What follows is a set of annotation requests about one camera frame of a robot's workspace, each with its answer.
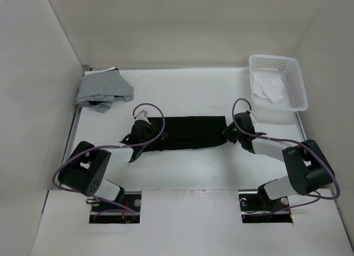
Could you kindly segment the black tank top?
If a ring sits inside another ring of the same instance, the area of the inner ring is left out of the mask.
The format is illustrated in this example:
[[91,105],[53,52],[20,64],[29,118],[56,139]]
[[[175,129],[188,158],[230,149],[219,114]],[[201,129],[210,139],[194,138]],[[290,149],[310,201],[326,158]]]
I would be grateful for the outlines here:
[[162,136],[147,145],[143,151],[217,147],[227,142],[222,135],[226,127],[224,116],[166,117]]

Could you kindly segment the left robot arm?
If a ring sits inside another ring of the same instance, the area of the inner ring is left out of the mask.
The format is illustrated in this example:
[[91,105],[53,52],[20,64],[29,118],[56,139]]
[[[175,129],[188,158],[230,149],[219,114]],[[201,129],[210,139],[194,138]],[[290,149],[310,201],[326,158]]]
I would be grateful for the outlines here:
[[87,141],[81,141],[69,159],[53,175],[53,184],[62,190],[91,197],[94,202],[104,202],[112,211],[129,210],[124,206],[124,189],[104,179],[111,150],[118,150],[122,162],[134,162],[144,149],[165,139],[166,120],[164,117],[160,120],[162,124],[159,126],[152,118],[137,118],[131,132],[116,145],[96,147]]

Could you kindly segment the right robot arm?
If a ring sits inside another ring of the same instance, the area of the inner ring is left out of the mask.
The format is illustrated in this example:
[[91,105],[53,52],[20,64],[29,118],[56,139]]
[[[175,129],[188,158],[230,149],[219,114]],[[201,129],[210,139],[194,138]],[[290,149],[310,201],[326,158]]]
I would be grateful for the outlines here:
[[287,175],[261,185],[257,189],[257,204],[266,211],[284,197],[311,196],[317,200],[333,200],[340,194],[335,173],[317,142],[311,139],[298,142],[291,139],[266,137],[256,132],[250,111],[237,113],[224,131],[231,143],[242,149],[265,155],[284,163]]

